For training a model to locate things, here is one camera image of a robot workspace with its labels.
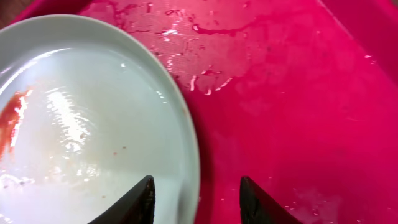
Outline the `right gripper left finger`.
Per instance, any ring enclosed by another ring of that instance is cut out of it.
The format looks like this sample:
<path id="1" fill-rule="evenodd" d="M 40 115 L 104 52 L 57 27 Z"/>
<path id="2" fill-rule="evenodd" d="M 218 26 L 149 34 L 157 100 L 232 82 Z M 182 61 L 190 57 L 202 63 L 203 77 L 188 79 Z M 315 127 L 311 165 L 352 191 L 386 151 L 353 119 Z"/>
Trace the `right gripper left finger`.
<path id="1" fill-rule="evenodd" d="M 153 224 L 154 212 L 155 182 L 147 175 L 89 224 Z"/>

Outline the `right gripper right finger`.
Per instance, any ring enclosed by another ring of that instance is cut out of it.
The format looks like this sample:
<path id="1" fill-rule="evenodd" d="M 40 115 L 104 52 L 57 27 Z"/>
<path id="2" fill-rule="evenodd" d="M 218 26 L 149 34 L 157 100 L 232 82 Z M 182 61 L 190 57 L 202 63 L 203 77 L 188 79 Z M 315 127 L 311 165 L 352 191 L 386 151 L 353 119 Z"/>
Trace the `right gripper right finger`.
<path id="1" fill-rule="evenodd" d="M 248 176 L 241 177 L 239 206 L 242 224 L 302 224 Z"/>

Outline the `white plate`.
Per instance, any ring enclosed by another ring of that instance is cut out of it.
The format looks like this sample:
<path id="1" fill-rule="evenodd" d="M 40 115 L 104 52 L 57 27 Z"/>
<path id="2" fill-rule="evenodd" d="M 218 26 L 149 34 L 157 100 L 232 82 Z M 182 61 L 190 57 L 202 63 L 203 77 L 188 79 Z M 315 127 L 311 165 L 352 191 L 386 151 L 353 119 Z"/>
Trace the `white plate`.
<path id="1" fill-rule="evenodd" d="M 193 223 L 192 117 L 161 63 L 105 22 L 56 14 L 1 30 L 1 222 L 89 223 L 142 178 L 156 223 Z"/>

